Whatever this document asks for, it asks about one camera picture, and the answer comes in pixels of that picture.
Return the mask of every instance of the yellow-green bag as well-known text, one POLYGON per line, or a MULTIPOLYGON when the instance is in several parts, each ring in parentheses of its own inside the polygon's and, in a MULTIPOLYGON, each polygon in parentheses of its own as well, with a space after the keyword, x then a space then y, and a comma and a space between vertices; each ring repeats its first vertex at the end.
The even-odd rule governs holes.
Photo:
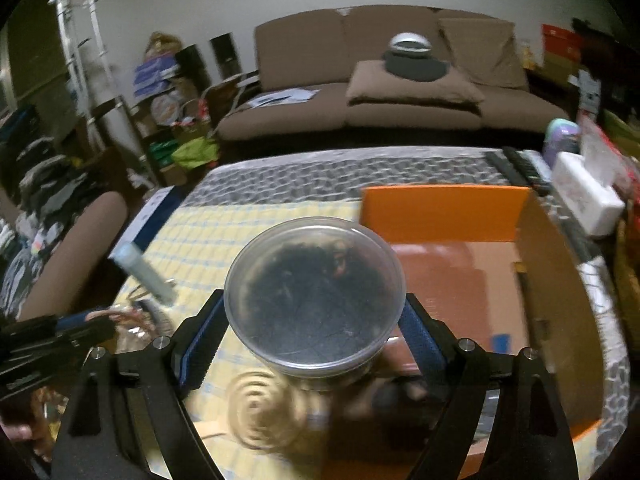
POLYGON ((204 137, 190 140, 172 153, 172 159, 185 170, 218 160, 218 145, 204 137))

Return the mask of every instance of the clear plastic lid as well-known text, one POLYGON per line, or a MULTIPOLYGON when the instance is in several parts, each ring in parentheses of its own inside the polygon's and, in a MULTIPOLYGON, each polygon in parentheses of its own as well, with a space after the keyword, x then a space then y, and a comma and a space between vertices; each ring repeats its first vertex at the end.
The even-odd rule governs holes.
POLYGON ((225 282, 240 340, 283 373, 328 377, 371 359, 398 323, 406 289, 391 247, 337 218, 301 218, 254 238, 225 282))

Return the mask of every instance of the white tube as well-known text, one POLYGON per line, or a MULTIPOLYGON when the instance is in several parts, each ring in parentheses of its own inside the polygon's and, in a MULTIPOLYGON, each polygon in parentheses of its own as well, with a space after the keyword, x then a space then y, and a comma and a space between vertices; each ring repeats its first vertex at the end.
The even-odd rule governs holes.
POLYGON ((134 244, 122 244, 112 256, 113 261, 127 274, 138 280, 158 301, 167 306, 174 304, 177 294, 156 270, 142 257, 134 244))

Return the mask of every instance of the brown sofa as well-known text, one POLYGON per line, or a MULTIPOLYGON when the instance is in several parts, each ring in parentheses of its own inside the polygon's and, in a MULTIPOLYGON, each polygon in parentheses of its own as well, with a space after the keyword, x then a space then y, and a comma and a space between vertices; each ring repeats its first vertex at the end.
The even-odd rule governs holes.
POLYGON ((356 63, 380 59, 397 33, 424 35, 436 57, 452 61, 438 20, 460 17, 489 18, 460 10, 365 6, 301 12, 258 26, 255 44, 262 90, 320 91, 303 104, 240 109, 227 116, 218 127, 223 153, 236 151, 241 155, 231 158, 240 158, 406 142, 539 147, 547 124, 566 113, 523 89, 481 86, 485 100, 475 110, 348 105, 345 94, 356 63))

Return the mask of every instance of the blue gripper pad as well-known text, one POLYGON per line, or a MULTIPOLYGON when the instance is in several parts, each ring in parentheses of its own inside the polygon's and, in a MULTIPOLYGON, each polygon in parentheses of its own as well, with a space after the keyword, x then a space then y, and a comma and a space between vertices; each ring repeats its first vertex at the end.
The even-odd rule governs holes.
POLYGON ((429 393, 445 400, 449 395, 446 380, 447 361, 408 301, 404 302, 398 326, 427 383, 429 393))

